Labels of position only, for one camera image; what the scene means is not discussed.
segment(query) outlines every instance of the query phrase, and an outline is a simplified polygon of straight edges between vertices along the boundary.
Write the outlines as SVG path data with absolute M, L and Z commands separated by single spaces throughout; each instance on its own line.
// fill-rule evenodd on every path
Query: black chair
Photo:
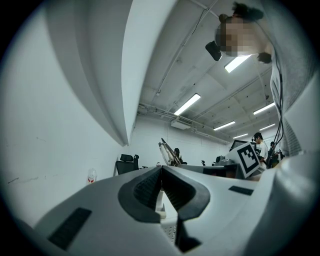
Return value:
M 120 161 L 116 161 L 115 162 L 115 166 L 116 169 L 118 170 L 118 174 L 126 174 L 135 170 L 138 170 L 139 168 L 137 168 L 138 166 L 138 155 L 135 155 L 134 157 L 136 157 L 136 163 L 134 158 L 132 157 L 132 155 L 128 155 L 128 154 L 122 154 Z

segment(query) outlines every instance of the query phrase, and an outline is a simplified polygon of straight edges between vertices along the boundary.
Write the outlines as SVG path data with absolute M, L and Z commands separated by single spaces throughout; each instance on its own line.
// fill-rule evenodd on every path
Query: white ceiling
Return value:
M 153 52 L 140 97 L 140 104 L 144 104 L 147 109 L 139 108 L 140 115 L 170 121 L 172 119 L 168 117 L 155 115 L 155 108 L 174 113 L 198 93 L 201 99 L 181 116 L 203 124 L 204 127 L 194 124 L 202 133 L 232 141 L 235 136 L 254 134 L 270 124 L 278 124 L 275 107 L 256 116 L 253 115 L 253 111 L 273 102 L 270 89 L 271 65 L 259 63 L 255 56 L 251 56 L 228 73 L 224 66 L 233 57 L 223 54 L 222 59 L 217 62 L 205 49 L 206 44 L 214 40 L 215 29 L 220 24 L 217 16 L 222 13 L 232 15 L 233 2 L 234 0 L 178 2 Z M 252 2 L 255 1 L 241 2 L 252 6 Z M 215 4 L 211 9 L 212 13 L 208 13 L 197 26 L 165 78 L 166 71 L 175 60 L 181 45 L 200 19 L 204 10 L 201 5 L 209 7 L 213 3 Z M 235 124 L 219 131 L 212 129 L 231 121 L 235 121 Z

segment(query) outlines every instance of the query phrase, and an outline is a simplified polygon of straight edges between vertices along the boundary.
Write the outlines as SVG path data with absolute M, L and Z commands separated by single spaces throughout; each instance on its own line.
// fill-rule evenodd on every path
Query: white bottle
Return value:
M 88 171 L 87 184 L 91 184 L 97 181 L 97 171 L 94 168 L 91 168 Z

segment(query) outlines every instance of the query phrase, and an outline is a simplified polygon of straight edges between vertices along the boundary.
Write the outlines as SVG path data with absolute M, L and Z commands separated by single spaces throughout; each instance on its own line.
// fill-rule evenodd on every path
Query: white shirt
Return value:
M 260 156 L 264 158 L 264 161 L 267 161 L 268 158 L 268 147 L 267 144 L 262 141 L 259 144 L 260 148 L 261 148 L 261 152 L 260 152 Z M 263 167 L 264 169 L 267 169 L 266 164 L 264 162 L 260 162 L 260 166 Z

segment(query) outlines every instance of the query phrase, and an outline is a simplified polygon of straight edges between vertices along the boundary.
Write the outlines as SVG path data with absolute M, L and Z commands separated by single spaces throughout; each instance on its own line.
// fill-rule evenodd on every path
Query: ceiling light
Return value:
M 196 93 L 189 99 L 186 103 L 183 104 L 182 107 L 180 107 L 174 114 L 179 116 L 183 111 L 185 111 L 187 108 L 189 108 L 193 103 L 195 103 L 197 100 L 199 100 L 201 96 Z
M 260 129 L 259 131 L 262 131 L 262 130 L 267 129 L 267 128 L 269 128 L 269 127 L 272 127 L 272 126 L 274 126 L 274 125 L 276 125 L 276 124 L 275 124 L 275 123 L 274 123 L 274 124 L 271 124 L 271 125 L 269 125 L 269 126 L 267 126 L 267 127 L 264 127 L 264 128 L 262 128 L 262 129 Z
M 235 59 L 233 59 L 230 63 L 224 66 L 226 71 L 229 73 L 234 70 L 236 67 L 238 67 L 242 62 L 244 62 L 246 59 L 248 59 L 251 55 L 239 55 Z
M 258 114 L 258 113 L 260 113 L 260 112 L 262 112 L 262 111 L 265 111 L 265 110 L 273 107 L 274 105 L 275 105 L 275 103 L 272 102 L 272 103 L 270 103 L 269 105 L 266 105 L 265 107 L 260 108 L 260 109 L 258 109 L 257 111 L 254 111 L 253 114 L 256 115 L 256 114 Z
M 213 129 L 213 130 L 214 130 L 214 131 L 220 130 L 220 129 L 222 129 L 222 128 L 225 128 L 225 127 L 227 127 L 227 126 L 233 125 L 233 124 L 235 124 L 235 123 L 236 123 L 235 121 L 232 121 L 232 122 L 229 122 L 229 123 L 227 123 L 227 124 L 225 124 L 225 125 L 222 125 L 222 126 L 220 126 L 220 127 L 218 127 L 218 128 L 215 128 L 215 129 Z
M 246 133 L 246 134 L 242 134 L 242 135 L 237 136 L 237 137 L 234 137 L 234 139 L 236 139 L 236 138 L 240 138 L 240 137 L 243 137 L 243 136 L 246 136 L 246 135 L 248 135 L 248 133 Z

